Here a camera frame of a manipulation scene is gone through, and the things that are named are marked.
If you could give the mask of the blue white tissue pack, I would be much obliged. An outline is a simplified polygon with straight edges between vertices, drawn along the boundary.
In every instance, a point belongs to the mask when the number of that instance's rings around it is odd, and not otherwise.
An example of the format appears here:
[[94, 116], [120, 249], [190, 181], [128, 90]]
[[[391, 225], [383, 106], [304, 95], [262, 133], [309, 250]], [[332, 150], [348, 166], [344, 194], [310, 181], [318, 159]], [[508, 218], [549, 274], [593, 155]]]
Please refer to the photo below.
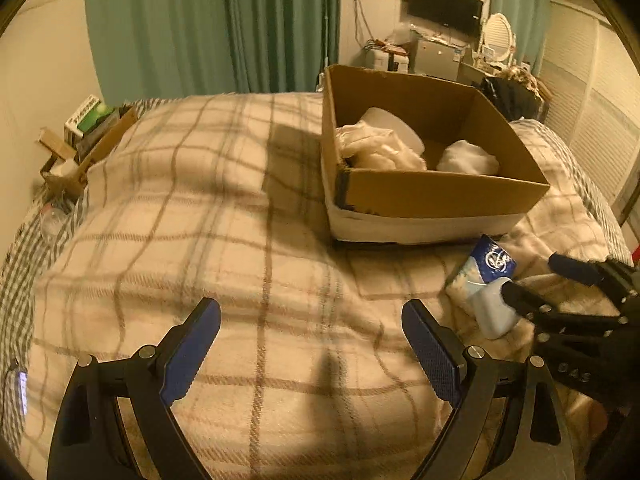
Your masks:
[[451, 302], [475, 318], [486, 339], [503, 337], [518, 322], [515, 310], [501, 295], [501, 287], [512, 281], [515, 268], [511, 255], [483, 234], [445, 287]]

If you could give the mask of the white fluffy plush toy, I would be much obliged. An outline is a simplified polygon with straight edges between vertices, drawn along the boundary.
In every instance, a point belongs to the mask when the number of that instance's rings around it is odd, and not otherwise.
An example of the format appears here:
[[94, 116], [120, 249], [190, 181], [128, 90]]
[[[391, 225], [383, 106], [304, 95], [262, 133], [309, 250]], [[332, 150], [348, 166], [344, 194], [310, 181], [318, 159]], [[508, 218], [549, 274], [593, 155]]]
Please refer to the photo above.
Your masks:
[[487, 153], [484, 148], [459, 140], [445, 148], [436, 169], [474, 176], [495, 176], [500, 170], [500, 164], [498, 159]]

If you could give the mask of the white lace cloth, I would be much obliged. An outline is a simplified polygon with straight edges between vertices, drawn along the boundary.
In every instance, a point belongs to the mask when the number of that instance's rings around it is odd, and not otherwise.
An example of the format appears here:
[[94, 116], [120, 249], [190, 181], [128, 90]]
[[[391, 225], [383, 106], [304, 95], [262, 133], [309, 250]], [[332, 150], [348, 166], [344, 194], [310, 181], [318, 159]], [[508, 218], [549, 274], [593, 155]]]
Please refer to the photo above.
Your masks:
[[425, 160], [389, 128], [360, 120], [336, 129], [338, 151], [350, 166], [383, 171], [427, 170]]

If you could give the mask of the large cardboard box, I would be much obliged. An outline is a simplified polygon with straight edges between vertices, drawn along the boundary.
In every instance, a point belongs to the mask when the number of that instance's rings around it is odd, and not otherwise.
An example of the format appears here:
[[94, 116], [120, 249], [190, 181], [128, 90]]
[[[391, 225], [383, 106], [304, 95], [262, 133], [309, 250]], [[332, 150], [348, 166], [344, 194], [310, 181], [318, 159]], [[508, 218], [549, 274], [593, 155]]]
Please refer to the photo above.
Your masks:
[[[360, 120], [393, 129], [427, 170], [350, 166], [335, 133]], [[494, 155], [498, 174], [438, 171], [442, 152], [459, 140]], [[549, 188], [523, 141], [478, 90], [345, 65], [324, 73], [321, 162], [331, 233], [342, 242], [415, 245], [500, 236]]]

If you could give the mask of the plaid beige blanket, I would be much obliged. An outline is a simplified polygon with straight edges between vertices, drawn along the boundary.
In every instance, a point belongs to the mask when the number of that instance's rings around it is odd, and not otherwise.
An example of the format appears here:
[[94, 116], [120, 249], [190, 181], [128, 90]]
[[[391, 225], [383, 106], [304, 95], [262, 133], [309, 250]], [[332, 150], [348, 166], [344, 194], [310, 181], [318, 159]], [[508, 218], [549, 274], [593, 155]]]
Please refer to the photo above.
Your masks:
[[174, 412], [216, 479], [409, 478], [448, 414], [400, 327], [411, 298], [494, 358], [528, 356], [529, 323], [487, 341], [445, 295], [468, 246], [332, 240], [321, 115], [316, 94], [194, 96], [92, 168], [80, 226], [35, 287], [34, 477], [78, 356], [128, 358], [205, 297], [221, 329]]

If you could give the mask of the chair with black clothes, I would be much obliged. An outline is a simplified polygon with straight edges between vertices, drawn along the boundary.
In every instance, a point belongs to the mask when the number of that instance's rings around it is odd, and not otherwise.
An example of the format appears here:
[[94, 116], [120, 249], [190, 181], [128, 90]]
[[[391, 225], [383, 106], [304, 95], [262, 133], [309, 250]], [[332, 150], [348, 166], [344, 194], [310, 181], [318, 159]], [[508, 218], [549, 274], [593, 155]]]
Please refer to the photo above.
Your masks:
[[480, 92], [508, 122], [535, 119], [543, 124], [547, 118], [549, 104], [540, 93], [537, 78], [520, 66], [485, 77]]

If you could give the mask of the oval white vanity mirror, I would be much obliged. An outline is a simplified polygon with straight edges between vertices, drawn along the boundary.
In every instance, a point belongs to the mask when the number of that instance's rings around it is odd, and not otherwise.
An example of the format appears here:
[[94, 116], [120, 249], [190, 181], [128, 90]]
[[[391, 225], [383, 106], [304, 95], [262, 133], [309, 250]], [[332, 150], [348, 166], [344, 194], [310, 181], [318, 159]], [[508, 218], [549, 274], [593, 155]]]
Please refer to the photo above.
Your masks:
[[515, 35], [509, 20], [502, 13], [491, 14], [482, 30], [482, 50], [491, 52], [495, 62], [506, 63], [512, 60], [515, 47]]

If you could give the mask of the small cardboard box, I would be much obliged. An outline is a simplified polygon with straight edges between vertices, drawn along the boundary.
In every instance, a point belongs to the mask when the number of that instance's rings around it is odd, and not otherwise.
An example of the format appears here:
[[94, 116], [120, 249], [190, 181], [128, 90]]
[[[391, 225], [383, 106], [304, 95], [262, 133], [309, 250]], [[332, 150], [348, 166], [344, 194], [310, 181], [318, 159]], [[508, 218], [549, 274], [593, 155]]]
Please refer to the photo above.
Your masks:
[[48, 191], [56, 197], [65, 196], [70, 200], [77, 200], [87, 186], [88, 171], [111, 154], [137, 120], [137, 113], [131, 105], [119, 107], [99, 125], [97, 133], [89, 134], [88, 141], [76, 144], [77, 153], [72, 158], [73, 165], [67, 165], [58, 156], [51, 155], [40, 169], [40, 176]]

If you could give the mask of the grey mini fridge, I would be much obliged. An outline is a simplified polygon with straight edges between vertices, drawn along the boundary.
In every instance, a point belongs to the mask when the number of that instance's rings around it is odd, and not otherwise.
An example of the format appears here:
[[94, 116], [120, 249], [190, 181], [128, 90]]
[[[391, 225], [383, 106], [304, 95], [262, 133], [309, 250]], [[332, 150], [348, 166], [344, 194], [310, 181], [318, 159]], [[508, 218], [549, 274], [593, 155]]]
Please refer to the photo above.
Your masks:
[[469, 44], [448, 44], [433, 39], [417, 39], [410, 53], [411, 73], [456, 81], [460, 64]]

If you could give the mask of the white suitcase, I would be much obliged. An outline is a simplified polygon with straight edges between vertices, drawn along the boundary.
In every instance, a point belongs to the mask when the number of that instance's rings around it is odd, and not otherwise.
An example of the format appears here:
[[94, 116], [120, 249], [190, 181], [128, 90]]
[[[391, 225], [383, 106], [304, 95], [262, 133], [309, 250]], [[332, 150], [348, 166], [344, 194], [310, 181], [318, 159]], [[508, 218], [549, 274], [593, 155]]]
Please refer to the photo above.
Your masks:
[[409, 71], [409, 58], [407, 55], [374, 49], [369, 52], [369, 58], [372, 70], [403, 74]]

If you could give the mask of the green curtain right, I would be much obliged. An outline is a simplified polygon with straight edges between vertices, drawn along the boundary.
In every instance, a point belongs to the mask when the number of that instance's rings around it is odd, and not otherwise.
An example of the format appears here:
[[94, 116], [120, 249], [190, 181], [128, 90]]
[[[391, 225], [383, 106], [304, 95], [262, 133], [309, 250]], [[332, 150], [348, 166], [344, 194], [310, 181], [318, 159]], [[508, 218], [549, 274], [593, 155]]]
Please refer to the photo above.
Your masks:
[[516, 62], [527, 63], [535, 76], [541, 68], [550, 11], [550, 0], [490, 0], [490, 12], [503, 14], [516, 37]]

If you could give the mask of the green curtain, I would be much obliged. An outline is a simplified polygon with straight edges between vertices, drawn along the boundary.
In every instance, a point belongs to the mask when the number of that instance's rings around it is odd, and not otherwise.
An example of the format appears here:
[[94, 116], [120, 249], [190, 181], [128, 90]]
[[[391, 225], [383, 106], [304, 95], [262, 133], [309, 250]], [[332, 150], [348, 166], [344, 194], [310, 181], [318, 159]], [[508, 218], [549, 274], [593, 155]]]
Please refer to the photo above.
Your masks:
[[527, 63], [535, 76], [541, 68], [550, 11], [550, 0], [490, 0], [490, 12], [503, 14], [516, 37], [516, 62]]
[[86, 0], [102, 94], [308, 92], [337, 60], [338, 0]]

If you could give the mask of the green white tissue box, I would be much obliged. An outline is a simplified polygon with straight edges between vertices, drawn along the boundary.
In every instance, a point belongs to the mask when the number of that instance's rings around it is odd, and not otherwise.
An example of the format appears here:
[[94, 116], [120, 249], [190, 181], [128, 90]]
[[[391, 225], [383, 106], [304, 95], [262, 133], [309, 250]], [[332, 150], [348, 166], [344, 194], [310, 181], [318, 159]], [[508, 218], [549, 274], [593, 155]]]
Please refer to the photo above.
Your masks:
[[66, 119], [65, 131], [82, 139], [116, 112], [115, 107], [108, 106], [98, 96], [89, 94], [78, 109]]

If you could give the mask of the green curtain left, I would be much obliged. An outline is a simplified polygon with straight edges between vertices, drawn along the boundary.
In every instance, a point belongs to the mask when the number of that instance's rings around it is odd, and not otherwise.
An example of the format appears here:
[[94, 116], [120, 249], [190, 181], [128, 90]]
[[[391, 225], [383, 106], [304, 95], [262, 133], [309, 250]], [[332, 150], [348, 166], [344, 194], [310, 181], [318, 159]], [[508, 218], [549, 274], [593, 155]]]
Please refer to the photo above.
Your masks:
[[308, 92], [337, 60], [338, 0], [86, 0], [102, 94]]

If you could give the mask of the black wall television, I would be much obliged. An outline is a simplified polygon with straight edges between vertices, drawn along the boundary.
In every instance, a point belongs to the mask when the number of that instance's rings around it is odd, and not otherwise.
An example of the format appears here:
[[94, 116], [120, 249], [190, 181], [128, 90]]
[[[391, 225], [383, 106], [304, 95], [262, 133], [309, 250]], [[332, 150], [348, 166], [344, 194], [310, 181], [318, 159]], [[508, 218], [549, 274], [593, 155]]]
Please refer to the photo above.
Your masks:
[[465, 36], [477, 37], [482, 28], [483, 6], [482, 0], [408, 0], [407, 12]]

